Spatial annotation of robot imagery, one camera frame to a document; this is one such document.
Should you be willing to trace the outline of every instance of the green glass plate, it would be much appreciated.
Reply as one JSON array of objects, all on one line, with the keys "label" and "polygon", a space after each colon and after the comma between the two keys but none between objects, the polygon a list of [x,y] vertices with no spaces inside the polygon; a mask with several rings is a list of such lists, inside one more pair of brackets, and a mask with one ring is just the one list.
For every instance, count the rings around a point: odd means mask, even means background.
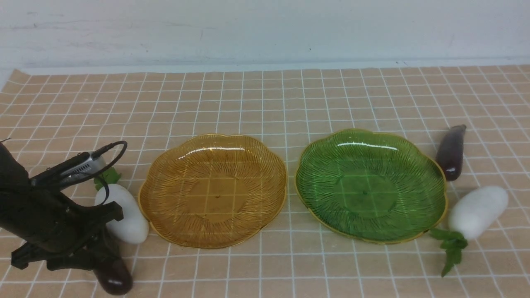
[{"label": "green glass plate", "polygon": [[378,244],[413,240],[447,212],[438,164],[393,134],[346,129],[309,145],[296,190],[329,229]]}]

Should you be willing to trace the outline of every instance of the purple eggplant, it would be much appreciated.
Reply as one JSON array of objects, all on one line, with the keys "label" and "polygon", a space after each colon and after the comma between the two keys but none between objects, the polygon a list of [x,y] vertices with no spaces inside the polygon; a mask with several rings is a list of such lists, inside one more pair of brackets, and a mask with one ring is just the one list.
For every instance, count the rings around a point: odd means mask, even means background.
[{"label": "purple eggplant", "polygon": [[101,261],[93,271],[101,287],[111,295],[125,295],[133,287],[133,277],[121,258]]},{"label": "purple eggplant", "polygon": [[466,128],[465,124],[451,127],[441,140],[436,153],[436,162],[444,171],[447,181],[455,181],[462,173]]}]

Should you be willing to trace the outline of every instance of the radish leaf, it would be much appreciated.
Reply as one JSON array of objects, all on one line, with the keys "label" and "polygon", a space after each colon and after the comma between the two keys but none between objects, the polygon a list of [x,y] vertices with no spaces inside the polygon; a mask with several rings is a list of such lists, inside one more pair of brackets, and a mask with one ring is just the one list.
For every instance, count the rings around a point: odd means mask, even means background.
[{"label": "radish leaf", "polygon": [[467,247],[467,240],[460,232],[431,229],[431,237],[442,240],[441,249],[445,249],[445,266],[441,276],[446,276],[451,269],[462,262],[462,250]]},{"label": "radish leaf", "polygon": [[453,267],[455,266],[456,264],[455,261],[458,259],[458,256],[456,254],[457,252],[455,252],[455,250],[452,250],[452,249],[448,249],[445,251],[446,261],[445,261],[444,269],[441,271],[442,277],[446,276],[449,273],[449,271],[451,271],[451,269],[453,269]]},{"label": "radish leaf", "polygon": [[[107,184],[115,184],[120,180],[121,174],[118,173],[114,167],[111,167],[104,171],[99,177],[105,180]],[[94,179],[94,185],[96,190],[100,190],[103,187],[103,184],[99,179]]]}]

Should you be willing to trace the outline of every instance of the glass plate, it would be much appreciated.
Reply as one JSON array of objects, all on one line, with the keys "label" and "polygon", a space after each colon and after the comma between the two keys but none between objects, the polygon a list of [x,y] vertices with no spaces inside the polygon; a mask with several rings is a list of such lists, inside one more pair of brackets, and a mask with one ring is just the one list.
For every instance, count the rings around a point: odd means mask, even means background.
[{"label": "glass plate", "polygon": [[184,247],[224,248],[252,237],[282,209],[283,161],[248,136],[192,138],[159,156],[138,203],[153,229]]},{"label": "glass plate", "polygon": [[309,145],[299,161],[296,190],[331,230],[372,243],[410,241],[447,211],[440,167],[408,140],[346,129]]}]

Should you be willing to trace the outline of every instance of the white radish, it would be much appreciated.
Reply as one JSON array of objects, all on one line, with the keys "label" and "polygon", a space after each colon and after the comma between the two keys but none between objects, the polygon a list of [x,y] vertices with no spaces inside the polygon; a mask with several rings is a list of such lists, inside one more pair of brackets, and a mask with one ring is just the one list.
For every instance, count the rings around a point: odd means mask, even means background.
[{"label": "white radish", "polygon": [[[105,199],[105,188],[98,190],[95,205]],[[107,223],[107,229],[123,242],[140,244],[147,239],[149,223],[142,215],[136,200],[130,192],[119,184],[109,184],[109,198],[105,204],[115,201],[123,210],[123,219]]]},{"label": "white radish", "polygon": [[465,195],[449,214],[449,230],[465,239],[478,238],[504,212],[508,193],[499,186],[485,186]]}]

